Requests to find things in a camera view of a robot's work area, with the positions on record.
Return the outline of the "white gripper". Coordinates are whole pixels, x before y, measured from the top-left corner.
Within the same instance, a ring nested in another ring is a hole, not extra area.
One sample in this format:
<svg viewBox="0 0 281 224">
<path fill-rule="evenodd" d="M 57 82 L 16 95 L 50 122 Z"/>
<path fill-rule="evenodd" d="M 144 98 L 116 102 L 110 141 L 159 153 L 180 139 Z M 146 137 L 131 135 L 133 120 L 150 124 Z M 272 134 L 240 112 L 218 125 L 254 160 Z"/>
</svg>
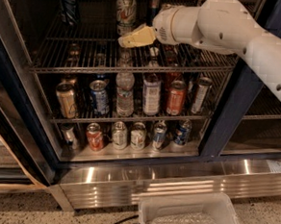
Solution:
<svg viewBox="0 0 281 224">
<path fill-rule="evenodd" d="M 153 19 L 152 27 L 141 24 L 133 32 L 121 36 L 117 41 L 121 47 L 135 48 L 150 45 L 157 39 L 161 44 L 176 45 L 171 24 L 178 7 L 169 7 L 159 11 Z"/>
</svg>

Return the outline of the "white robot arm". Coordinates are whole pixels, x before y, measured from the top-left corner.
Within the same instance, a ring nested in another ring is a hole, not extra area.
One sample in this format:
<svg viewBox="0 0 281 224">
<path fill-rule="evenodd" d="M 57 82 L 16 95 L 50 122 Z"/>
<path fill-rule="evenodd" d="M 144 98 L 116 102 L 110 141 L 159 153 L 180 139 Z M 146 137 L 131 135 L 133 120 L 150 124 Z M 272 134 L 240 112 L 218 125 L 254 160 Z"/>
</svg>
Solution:
<svg viewBox="0 0 281 224">
<path fill-rule="evenodd" d="M 281 102 L 281 38 L 262 28 L 238 0 L 206 0 L 202 6 L 169 5 L 150 26 L 118 39 L 135 48 L 154 41 L 188 44 L 200 50 L 237 54 Z"/>
</svg>

